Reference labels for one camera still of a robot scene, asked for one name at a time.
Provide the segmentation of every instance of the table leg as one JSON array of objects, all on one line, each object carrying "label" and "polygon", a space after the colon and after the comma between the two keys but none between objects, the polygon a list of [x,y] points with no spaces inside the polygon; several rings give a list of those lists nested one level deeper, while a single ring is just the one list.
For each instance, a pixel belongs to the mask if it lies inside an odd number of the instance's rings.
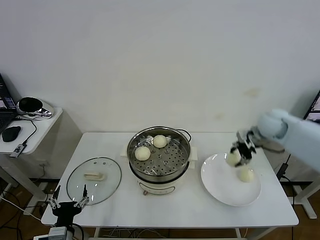
[{"label": "table leg", "polygon": [[258,240],[258,239],[264,237],[265,235],[267,235],[268,233],[272,232],[275,229],[276,229],[276,227],[257,228],[253,231],[253,233],[251,233],[247,237],[247,239],[248,240]]},{"label": "table leg", "polygon": [[[317,214],[312,208],[308,198],[320,190],[320,177],[302,190],[300,186],[293,186],[296,196],[294,197],[294,205],[302,205],[309,219],[317,219]],[[293,197],[288,197],[291,204],[293,204]]]},{"label": "table leg", "polygon": [[25,187],[32,195],[36,196],[38,199],[45,199],[46,194],[41,191],[37,185],[35,185],[30,179],[13,163],[13,161],[18,161],[16,159],[8,159],[7,156],[2,155],[1,161],[4,170],[12,176],[18,183]]},{"label": "table leg", "polygon": [[4,198],[7,195],[7,192],[10,190],[11,187],[18,187],[19,183],[14,180],[5,170],[0,167],[0,178],[2,178],[4,181],[6,181],[8,184],[5,187],[4,192],[0,194],[0,197]]},{"label": "table leg", "polygon": [[241,239],[241,233],[240,233],[239,228],[235,228],[235,234],[236,234],[237,239]]},{"label": "table leg", "polygon": [[98,238],[99,237],[99,233],[100,233],[100,227],[96,227],[95,231],[94,231],[94,237]]},{"label": "table leg", "polygon": [[[45,190],[47,187],[47,182],[41,182],[39,185],[39,188],[41,190]],[[23,215],[29,215],[32,214],[32,212],[35,210],[35,207],[38,205],[38,202],[45,202],[49,198],[52,198],[52,194],[45,195],[44,198],[38,198],[37,196],[32,196],[31,200],[28,202],[25,211],[23,212]]]},{"label": "table leg", "polygon": [[14,180],[2,167],[0,167],[0,177],[5,180],[8,184],[11,184],[12,187],[18,187],[19,183]]}]

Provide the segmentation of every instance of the white plate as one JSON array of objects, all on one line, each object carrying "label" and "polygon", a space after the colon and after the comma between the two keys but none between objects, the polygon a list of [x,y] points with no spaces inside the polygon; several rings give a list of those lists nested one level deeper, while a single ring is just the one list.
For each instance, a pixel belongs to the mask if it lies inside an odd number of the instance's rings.
[{"label": "white plate", "polygon": [[220,202],[231,206],[247,206],[258,199],[261,183],[254,173],[252,182],[239,180],[240,168],[226,163],[227,154],[219,153],[208,157],[201,167],[201,179],[206,190]]}]

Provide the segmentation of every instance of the glass lid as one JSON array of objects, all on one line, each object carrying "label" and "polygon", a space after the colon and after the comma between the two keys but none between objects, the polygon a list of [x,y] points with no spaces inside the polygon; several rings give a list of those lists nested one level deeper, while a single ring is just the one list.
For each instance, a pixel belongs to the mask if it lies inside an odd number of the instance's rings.
[{"label": "glass lid", "polygon": [[95,205],[108,199],[118,188],[121,181],[119,165],[108,157],[91,158],[79,165],[70,175],[66,192],[73,201],[80,201],[84,186],[90,201]]}]

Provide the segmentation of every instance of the speaker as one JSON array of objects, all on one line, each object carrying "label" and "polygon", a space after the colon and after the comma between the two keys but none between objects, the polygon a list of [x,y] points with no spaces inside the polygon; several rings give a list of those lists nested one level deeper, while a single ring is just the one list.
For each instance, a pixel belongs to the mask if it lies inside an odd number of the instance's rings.
[{"label": "speaker", "polygon": [[45,120],[55,114],[55,109],[49,104],[35,97],[24,97],[16,105],[16,112],[29,119]]}]

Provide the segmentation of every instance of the white wall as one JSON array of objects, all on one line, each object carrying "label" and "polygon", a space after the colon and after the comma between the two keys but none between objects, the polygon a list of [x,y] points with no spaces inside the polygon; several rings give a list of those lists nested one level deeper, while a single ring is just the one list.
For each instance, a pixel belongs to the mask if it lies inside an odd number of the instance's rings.
[{"label": "white wall", "polygon": [[318,0],[7,0],[0,72],[82,132],[247,128],[320,88]]}]

